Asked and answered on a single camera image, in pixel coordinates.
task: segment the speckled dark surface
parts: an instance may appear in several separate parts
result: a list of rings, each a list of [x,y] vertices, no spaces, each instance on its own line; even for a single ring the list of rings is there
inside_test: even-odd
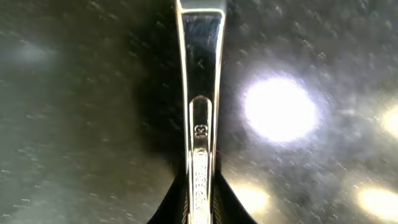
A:
[[[173,1],[0,5],[0,223],[146,223],[184,158]],[[232,188],[266,201],[243,205],[259,223],[382,223],[356,191],[398,192],[381,125],[398,103],[398,2],[229,8],[218,152]],[[247,89],[270,75],[319,109],[304,138],[270,142],[247,122]]]

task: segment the silver tool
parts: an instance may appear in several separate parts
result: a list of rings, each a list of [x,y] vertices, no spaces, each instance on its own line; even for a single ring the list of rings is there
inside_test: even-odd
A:
[[[176,0],[183,81],[188,223],[213,223],[226,0]]]

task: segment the black granite surface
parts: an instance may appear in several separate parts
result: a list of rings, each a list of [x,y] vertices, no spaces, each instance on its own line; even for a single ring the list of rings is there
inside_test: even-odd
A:
[[[184,158],[173,4],[0,1],[0,223],[153,216]],[[230,1],[218,152],[258,223],[398,222],[397,26],[393,0]]]

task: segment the metal wrench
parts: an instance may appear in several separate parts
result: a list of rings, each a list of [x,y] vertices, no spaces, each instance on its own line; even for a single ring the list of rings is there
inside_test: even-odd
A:
[[[188,223],[213,223],[226,0],[176,0],[183,81]]]

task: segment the shiny metal surface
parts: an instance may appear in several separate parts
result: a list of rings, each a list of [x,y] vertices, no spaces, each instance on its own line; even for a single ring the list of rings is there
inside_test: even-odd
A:
[[[213,223],[226,2],[176,1],[182,68],[188,223]]]
[[[2,2],[0,223],[153,216],[184,160],[173,4]],[[397,11],[230,2],[217,151],[258,223],[396,223]]]

